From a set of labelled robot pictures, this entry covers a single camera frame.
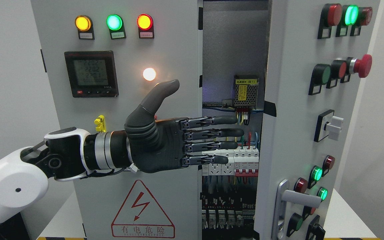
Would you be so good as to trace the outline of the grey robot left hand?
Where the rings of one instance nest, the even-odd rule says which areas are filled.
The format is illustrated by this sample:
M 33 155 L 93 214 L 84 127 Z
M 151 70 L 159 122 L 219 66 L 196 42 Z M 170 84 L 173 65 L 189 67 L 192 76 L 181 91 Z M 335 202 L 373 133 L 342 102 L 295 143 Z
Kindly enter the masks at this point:
M 124 129 L 129 154 L 135 166 L 145 173 L 177 170 L 191 165 L 227 164 L 228 158 L 202 154 L 217 149 L 236 149 L 236 141 L 215 138 L 241 137 L 242 129 L 209 129 L 210 125 L 235 124 L 234 116 L 203 116 L 155 120 L 166 97 L 180 87 L 175 79 L 158 83 L 127 117 Z

